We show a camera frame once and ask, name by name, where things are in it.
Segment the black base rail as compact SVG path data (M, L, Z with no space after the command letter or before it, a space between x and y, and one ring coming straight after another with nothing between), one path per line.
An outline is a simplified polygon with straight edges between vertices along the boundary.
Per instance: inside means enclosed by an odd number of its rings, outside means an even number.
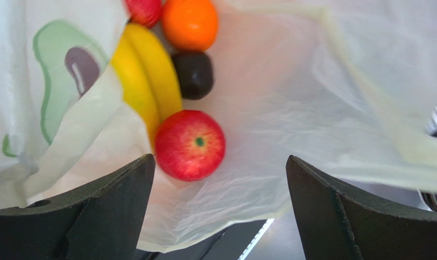
M136 250L133 258L141 260L245 259L273 221L267 219L238 223L187 248L168 253Z

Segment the yellow banana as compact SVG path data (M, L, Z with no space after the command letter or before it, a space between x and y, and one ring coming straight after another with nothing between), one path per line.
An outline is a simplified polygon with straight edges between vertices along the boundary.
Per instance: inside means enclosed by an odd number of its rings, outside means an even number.
M165 121L182 110L181 92L172 59L156 34L146 27L128 23L123 33L128 37L151 84L160 113Z
M123 99L144 120L151 147L160 125L157 102L144 67L126 36L121 36L110 61L123 87Z

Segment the pale green plastic bag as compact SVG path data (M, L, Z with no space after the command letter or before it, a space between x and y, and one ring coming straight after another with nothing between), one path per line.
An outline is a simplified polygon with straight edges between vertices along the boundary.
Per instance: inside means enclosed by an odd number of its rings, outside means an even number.
M136 247L183 249L289 208L295 155L342 179L437 192L437 1L215 1L215 118L205 180L156 170ZM151 153L109 64L123 1L0 1L0 209L68 191Z

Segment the shiny red apple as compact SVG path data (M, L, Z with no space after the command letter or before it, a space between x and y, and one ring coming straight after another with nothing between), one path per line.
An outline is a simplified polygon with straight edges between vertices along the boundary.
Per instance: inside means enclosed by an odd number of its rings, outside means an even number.
M154 27L161 17L161 0L125 0L131 16L131 22L141 24L148 29Z
M170 177L194 182L212 175L226 153L225 134L214 118L199 110L169 116L154 139L158 166Z

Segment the dark purple plum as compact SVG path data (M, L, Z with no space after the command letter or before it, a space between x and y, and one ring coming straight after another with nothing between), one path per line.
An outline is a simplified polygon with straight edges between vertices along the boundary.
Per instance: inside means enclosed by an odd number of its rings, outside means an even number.
M213 89L211 58L199 51L181 51L171 56L183 99L200 100Z

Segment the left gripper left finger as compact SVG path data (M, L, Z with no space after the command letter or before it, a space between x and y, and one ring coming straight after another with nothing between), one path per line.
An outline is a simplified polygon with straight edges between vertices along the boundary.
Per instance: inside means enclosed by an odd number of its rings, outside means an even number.
M32 205L0 210L0 259L132 259L155 171L150 154Z

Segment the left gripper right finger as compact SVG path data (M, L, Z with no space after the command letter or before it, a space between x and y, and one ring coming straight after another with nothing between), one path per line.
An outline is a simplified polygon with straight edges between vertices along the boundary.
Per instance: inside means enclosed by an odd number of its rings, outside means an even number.
M286 176L306 259L437 259L437 213L403 205L290 156Z

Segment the fruit basket off table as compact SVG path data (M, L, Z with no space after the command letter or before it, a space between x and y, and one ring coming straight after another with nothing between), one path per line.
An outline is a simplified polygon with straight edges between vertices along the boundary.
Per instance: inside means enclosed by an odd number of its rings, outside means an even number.
M437 212L437 194L420 192L423 202L434 212Z

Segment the orange fruit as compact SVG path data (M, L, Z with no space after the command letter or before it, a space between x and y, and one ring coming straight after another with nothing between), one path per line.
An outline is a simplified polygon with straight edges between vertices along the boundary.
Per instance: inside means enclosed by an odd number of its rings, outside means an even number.
M216 40L219 18L211 1L169 0L162 7L161 26L176 49L206 51Z

